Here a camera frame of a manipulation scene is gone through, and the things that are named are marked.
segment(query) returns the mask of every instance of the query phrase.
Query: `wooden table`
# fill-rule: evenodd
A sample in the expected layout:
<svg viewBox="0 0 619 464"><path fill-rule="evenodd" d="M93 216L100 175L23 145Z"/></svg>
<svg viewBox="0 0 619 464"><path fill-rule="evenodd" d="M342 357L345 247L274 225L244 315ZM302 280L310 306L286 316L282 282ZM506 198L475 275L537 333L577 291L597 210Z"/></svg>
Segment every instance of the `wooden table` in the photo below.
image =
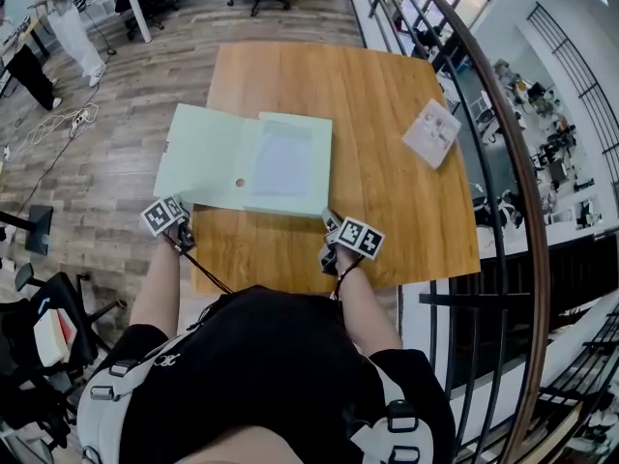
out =
<svg viewBox="0 0 619 464"><path fill-rule="evenodd" d="M321 43L236 43L220 47L207 104L253 118L333 119L330 207L386 234L377 259L364 262L378 288L480 270L459 147L434 171L401 141L430 98L443 102L422 60ZM316 257L321 220L196 206L192 225L196 259L233 290L333 290ZM192 286L218 291L197 270Z"/></svg>
<svg viewBox="0 0 619 464"><path fill-rule="evenodd" d="M21 35L19 35L19 38L22 41L25 41L26 38L28 38L29 36L32 37L32 39L34 40L34 42L37 44L37 46L39 47L39 50L41 51L41 53L43 54L43 56L45 58L49 57L49 52L47 51L47 48L45 48L45 45L43 44L43 42L41 41L41 38L39 38L39 35L37 34L37 32L35 31L35 28L37 27L37 25L39 24L39 22L41 22L41 19L39 18L38 15L33 14L30 16L30 25L28 26L28 29L26 29Z"/></svg>

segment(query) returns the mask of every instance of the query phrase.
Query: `white harness strap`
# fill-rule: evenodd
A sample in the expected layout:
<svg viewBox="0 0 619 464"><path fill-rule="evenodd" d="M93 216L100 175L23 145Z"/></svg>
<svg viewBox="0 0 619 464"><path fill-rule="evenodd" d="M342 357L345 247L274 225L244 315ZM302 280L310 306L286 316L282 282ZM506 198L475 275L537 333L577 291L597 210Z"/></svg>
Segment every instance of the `white harness strap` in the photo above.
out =
<svg viewBox="0 0 619 464"><path fill-rule="evenodd" d="M133 390L144 382L155 360L188 334L191 332L172 338L132 369L116 364L90 380L77 408L82 462L118 464L123 421ZM389 417L372 427L365 424L351 437L351 442L364 453L363 464L432 464L429 426L411 413L399 385L376 364L374 367L383 386Z"/></svg>
<svg viewBox="0 0 619 464"><path fill-rule="evenodd" d="M133 390L144 382L155 360L190 333L168 340L151 351L145 362L131 370L116 364L91 378L77 407L77 433L83 448L82 462L118 463L123 421Z"/></svg>
<svg viewBox="0 0 619 464"><path fill-rule="evenodd" d="M410 412L399 385L379 366L374 367L383 385L389 416L372 427L365 424L350 438L364 453L363 464L432 464L434 446L429 426Z"/></svg>

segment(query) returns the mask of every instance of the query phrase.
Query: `wooden floor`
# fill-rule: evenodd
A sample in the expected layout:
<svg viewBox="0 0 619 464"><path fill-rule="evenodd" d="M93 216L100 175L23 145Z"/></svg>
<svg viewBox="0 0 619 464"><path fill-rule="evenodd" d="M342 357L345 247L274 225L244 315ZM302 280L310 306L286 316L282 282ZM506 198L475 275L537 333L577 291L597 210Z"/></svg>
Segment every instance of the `wooden floor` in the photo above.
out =
<svg viewBox="0 0 619 464"><path fill-rule="evenodd" d="M30 261L43 279L58 271L71 279L89 271L97 306L117 299L131 304L154 247L153 238L140 226L139 213L153 200L174 109L178 102L206 104L219 44L290 40L363 45L349 0L290 0L292 9L287 12L276 2L266 2L258 17L250 17L249 2L227 7L226 1L182 0L181 10L164 18L163 31L152 28L150 44L139 36L130 43L116 16L100 26L118 54L110 57L93 99L100 107L99 116L69 145L26 204L23 216L30 204L54 208L49 255L30 255L24 249L25 234L18 231L10 249L18 267ZM105 50L101 36L92 37L97 48ZM94 91L62 50L53 51L44 69L60 80L57 91L64 102L54 113L79 109ZM14 151L48 116L34 105L22 87L0 100L0 140L10 142ZM23 124L15 129L24 115ZM67 141L68 130L57 130L5 163L0 210L14 213L20 208ZM182 274L182 293L187 297L191 294L187 263ZM21 296L14 290L12 274L0 271L0 300ZM102 330L110 341L126 326L128 314L111 318Z"/></svg>

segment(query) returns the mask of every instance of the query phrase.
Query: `black shirt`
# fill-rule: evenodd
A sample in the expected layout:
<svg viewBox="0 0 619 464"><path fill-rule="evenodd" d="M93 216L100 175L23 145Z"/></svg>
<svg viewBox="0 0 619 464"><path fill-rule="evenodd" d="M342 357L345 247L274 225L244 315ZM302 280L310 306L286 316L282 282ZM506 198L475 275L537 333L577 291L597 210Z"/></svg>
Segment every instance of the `black shirt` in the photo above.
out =
<svg viewBox="0 0 619 464"><path fill-rule="evenodd" d="M165 341L155 327L131 326L102 367L141 360ZM426 356L388 350L370 358L429 425L433 463L450 462L454 419ZM380 379L350 341L337 303L252 287L222 296L194 334L157 359L133 392L120 462L176 462L230 428L256 425L305 464L360 463L348 440L357 421L385 416Z"/></svg>

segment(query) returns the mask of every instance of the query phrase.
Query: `railing handrail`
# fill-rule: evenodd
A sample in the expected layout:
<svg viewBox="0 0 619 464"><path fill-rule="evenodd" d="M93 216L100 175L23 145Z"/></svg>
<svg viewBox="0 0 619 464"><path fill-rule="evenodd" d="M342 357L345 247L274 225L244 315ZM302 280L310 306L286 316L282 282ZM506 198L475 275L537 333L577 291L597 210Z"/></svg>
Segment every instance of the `railing handrail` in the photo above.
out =
<svg viewBox="0 0 619 464"><path fill-rule="evenodd" d="M510 463L515 460L516 452L525 438L538 399L544 370L550 313L550 265L542 204L533 165L529 159L516 116L509 107L507 97L500 87L490 63L452 6L446 0L432 1L454 30L454 35L459 37L462 45L466 48L468 56L492 101L492 109L504 132L505 143L516 173L518 189L524 200L527 244L533 263L535 302L530 363L528 369L525 368L512 434L503 450L502 463Z"/></svg>
<svg viewBox="0 0 619 464"><path fill-rule="evenodd" d="M546 44L554 48L552 55L561 64L574 85L578 99L591 119L591 124L600 140L602 155L608 166L615 206L619 211L619 187L617 186L619 183L619 120L617 120L614 108L580 50L540 2L536 2L535 9L529 14L527 20L540 33Z"/></svg>

